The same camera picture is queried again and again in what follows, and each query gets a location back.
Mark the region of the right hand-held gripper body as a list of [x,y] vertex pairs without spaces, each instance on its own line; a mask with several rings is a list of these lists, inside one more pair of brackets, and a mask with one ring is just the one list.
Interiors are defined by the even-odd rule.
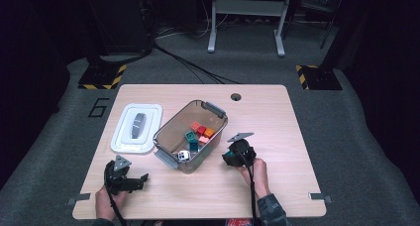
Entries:
[[254,148],[249,145],[249,142],[246,140],[247,137],[251,136],[251,133],[238,133],[236,136],[228,140],[230,143],[229,151],[235,153],[235,163],[233,167],[249,167],[256,157],[256,152]]

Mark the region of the person's right hand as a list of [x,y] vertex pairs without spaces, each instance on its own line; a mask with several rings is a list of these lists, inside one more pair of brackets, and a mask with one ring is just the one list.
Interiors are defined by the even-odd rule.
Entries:
[[255,196],[257,199],[264,198],[270,194],[267,168],[264,160],[256,158],[250,170],[245,167],[238,167],[237,171],[244,178],[247,184],[255,185]]

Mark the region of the red printed object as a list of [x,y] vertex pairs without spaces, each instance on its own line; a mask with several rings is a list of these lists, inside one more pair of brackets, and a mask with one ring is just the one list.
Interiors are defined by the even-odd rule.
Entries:
[[227,219],[225,226],[253,226],[251,219]]

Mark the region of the clear brown plastic storage box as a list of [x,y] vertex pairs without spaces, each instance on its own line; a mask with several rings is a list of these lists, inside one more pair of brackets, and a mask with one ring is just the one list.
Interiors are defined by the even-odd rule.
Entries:
[[[200,126],[211,128],[214,135],[206,144],[200,144],[201,137],[190,128],[190,124],[198,122]],[[155,155],[172,169],[183,173],[193,173],[219,145],[224,128],[228,124],[228,116],[220,107],[211,102],[192,100],[170,118],[154,135],[157,147]],[[199,149],[197,152],[189,150],[189,143],[184,134],[188,131],[195,133]],[[179,151],[189,151],[191,159],[180,161],[177,157]]]

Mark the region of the white lid with grey handle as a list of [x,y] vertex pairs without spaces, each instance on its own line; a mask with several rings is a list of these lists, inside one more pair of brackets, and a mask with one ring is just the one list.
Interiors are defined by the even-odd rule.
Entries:
[[128,104],[114,131],[111,149],[121,154],[147,154],[154,148],[161,116],[158,104]]

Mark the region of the dark cabinet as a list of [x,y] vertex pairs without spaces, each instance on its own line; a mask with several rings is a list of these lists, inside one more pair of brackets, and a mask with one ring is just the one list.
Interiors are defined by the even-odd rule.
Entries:
[[87,0],[107,54],[141,54],[152,48],[145,0]]

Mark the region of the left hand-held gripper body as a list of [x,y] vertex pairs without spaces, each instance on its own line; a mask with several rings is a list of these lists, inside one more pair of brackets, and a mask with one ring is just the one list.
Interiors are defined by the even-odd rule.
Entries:
[[132,192],[133,186],[139,183],[137,178],[127,178],[130,165],[130,161],[119,155],[106,165],[104,185],[112,194],[117,195],[120,191]]

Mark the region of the person's left hand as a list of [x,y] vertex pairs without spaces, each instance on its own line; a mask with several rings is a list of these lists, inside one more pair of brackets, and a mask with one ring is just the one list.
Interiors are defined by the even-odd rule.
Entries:
[[116,213],[111,206],[111,200],[114,200],[118,208],[121,208],[127,197],[126,191],[121,191],[117,195],[109,197],[105,186],[102,186],[95,193],[95,210],[96,217],[112,221],[116,217]]

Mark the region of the white metal stand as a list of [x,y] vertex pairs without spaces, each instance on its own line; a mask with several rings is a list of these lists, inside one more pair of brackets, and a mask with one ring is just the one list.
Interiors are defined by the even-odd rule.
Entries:
[[290,0],[260,1],[260,0],[212,0],[211,7],[211,32],[207,52],[213,54],[216,48],[217,28],[216,16],[225,15],[249,15],[277,17],[278,27],[273,31],[276,44],[276,52],[279,57],[285,57],[285,49],[282,42],[282,28]]

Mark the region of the grey table bracket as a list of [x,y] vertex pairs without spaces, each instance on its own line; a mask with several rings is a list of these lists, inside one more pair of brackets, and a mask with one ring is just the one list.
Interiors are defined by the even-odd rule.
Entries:
[[322,200],[325,204],[330,204],[333,202],[331,196],[325,195],[323,193],[309,192],[308,195],[311,200]]

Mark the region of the black yellow striped base plate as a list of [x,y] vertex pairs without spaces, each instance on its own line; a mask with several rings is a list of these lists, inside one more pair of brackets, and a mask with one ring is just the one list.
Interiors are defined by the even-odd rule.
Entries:
[[316,65],[297,65],[295,68],[304,90],[342,90],[333,71],[323,70]]
[[90,65],[79,79],[78,87],[82,89],[115,89],[125,70],[126,66],[119,64]]

